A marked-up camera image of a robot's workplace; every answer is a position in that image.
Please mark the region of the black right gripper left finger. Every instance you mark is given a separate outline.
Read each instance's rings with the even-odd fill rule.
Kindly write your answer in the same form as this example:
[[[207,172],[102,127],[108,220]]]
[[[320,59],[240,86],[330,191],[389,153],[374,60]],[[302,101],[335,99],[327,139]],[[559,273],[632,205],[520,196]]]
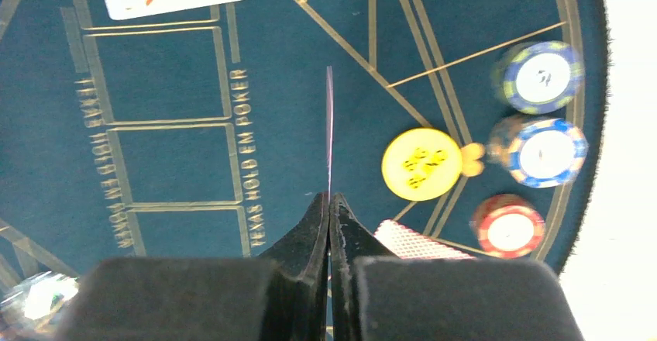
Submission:
[[[81,280],[58,340],[323,340],[329,196],[252,258],[113,258]]]

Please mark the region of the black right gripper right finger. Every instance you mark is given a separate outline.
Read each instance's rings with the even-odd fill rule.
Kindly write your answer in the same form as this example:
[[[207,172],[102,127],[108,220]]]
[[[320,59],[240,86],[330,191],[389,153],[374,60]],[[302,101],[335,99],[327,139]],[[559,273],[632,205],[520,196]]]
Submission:
[[[581,340],[558,278],[534,260],[403,260],[329,207],[337,340]]]

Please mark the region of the red backed card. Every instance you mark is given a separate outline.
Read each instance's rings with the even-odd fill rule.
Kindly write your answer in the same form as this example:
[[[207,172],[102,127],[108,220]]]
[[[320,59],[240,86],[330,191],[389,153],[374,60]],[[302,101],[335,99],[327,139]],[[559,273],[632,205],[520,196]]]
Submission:
[[[332,67],[326,68],[326,162],[327,162],[327,193],[332,196],[332,148],[334,133],[334,86]]]
[[[378,225],[374,237],[401,259],[472,260],[473,256],[439,243],[396,221],[387,219]]]

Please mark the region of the yellow big blind button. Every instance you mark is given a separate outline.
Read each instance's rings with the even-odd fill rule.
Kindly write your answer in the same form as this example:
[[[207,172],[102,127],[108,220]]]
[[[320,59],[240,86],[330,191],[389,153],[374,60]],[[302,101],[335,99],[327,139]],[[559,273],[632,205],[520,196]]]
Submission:
[[[463,155],[456,141],[437,129],[410,129],[384,151],[381,172],[398,197],[422,202],[438,198],[458,181]]]

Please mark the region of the red chip stack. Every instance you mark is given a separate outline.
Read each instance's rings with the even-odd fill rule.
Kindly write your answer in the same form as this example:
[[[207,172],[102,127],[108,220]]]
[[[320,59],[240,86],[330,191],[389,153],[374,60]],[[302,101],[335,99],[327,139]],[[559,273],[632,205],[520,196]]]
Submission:
[[[503,259],[531,253],[545,233],[542,216],[514,194],[498,194],[484,200],[473,213],[470,225],[482,250]]]

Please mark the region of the blue yellow chip stack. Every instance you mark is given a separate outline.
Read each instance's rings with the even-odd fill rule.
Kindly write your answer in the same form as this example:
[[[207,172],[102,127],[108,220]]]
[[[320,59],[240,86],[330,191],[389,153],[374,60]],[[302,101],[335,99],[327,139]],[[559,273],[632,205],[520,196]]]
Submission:
[[[497,97],[519,112],[555,112],[576,96],[585,77],[580,53],[559,40],[520,43],[494,65],[492,86]]]
[[[586,159],[582,130],[556,117],[512,115],[490,133],[487,154],[519,184],[552,188],[573,181]]]

